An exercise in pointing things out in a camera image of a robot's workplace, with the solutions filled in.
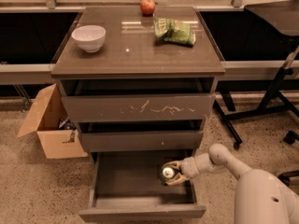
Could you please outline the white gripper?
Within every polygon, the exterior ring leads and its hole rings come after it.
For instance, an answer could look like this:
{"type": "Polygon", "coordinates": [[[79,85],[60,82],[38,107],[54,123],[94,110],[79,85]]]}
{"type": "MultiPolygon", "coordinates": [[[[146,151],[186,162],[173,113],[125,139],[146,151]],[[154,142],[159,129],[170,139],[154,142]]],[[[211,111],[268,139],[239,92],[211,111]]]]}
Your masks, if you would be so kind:
{"type": "Polygon", "coordinates": [[[179,185],[188,181],[188,178],[195,178],[199,175],[195,157],[185,158],[182,161],[170,161],[163,165],[162,169],[164,170],[165,168],[171,168],[182,172],[182,174],[167,175],[164,180],[165,184],[168,186],[179,185]]]}

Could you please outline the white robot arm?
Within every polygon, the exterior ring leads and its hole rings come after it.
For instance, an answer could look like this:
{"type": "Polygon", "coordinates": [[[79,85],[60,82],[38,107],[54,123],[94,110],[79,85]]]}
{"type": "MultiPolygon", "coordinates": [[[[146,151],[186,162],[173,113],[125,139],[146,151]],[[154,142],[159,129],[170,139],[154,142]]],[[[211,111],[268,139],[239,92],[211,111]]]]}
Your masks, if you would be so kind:
{"type": "Polygon", "coordinates": [[[299,196],[276,176],[246,165],[222,144],[212,145],[208,153],[164,164],[160,179],[175,186],[223,168],[237,180],[234,224],[299,224],[299,196]]]}

